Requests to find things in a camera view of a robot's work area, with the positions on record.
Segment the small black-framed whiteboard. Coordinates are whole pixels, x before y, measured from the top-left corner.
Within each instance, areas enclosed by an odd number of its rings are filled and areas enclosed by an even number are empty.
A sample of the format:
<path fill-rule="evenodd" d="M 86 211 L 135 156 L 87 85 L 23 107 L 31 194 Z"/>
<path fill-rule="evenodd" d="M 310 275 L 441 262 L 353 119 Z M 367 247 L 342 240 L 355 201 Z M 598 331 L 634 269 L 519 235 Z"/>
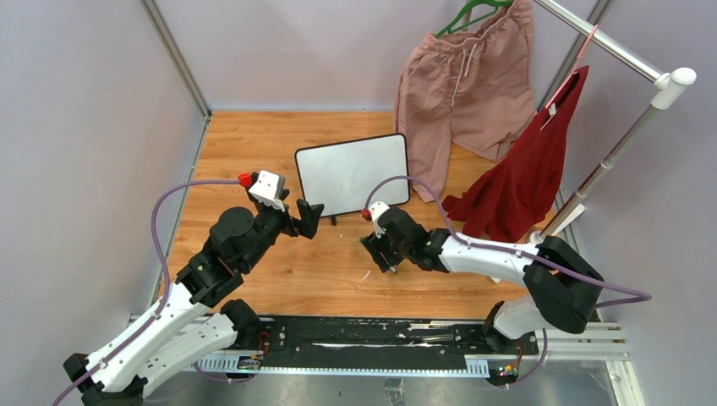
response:
<path fill-rule="evenodd" d="M 323 217 L 360 212 L 374 200 L 394 206 L 411 199 L 404 134 L 303 147 L 294 161 L 304 199 L 322 204 Z"/>

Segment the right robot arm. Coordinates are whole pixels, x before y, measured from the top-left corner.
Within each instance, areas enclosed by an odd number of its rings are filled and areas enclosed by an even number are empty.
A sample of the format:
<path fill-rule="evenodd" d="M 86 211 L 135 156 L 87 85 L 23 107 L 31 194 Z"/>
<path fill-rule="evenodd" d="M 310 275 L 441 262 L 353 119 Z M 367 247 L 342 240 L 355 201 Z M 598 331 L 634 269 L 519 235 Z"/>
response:
<path fill-rule="evenodd" d="M 481 334 L 494 353 L 543 328 L 581 334 L 596 308 L 603 278 L 563 239 L 512 244 L 447 228 L 428 231 L 403 209 L 380 201 L 361 214 L 374 229 L 361 243 L 382 272 L 408 261 L 427 272 L 469 272 L 526 289 L 520 299 L 497 302 L 486 316 Z"/>

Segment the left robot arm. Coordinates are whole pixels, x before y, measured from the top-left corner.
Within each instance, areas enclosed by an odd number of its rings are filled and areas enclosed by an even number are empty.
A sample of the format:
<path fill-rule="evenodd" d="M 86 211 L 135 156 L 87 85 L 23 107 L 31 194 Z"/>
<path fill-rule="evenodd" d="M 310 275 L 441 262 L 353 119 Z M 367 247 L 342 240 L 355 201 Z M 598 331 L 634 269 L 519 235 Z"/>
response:
<path fill-rule="evenodd" d="M 249 198 L 256 212 L 236 206 L 210 228 L 203 249 L 171 287 L 118 337 L 92 354 L 72 354 L 63 364 L 84 405 L 141 405 L 156 389 L 206 355 L 234 345 L 252 348 L 260 320 L 241 299 L 231 300 L 190 332 L 194 323 L 238 288 L 281 234 L 312 239 L 324 210 L 299 199 L 299 218 L 283 198 Z"/>

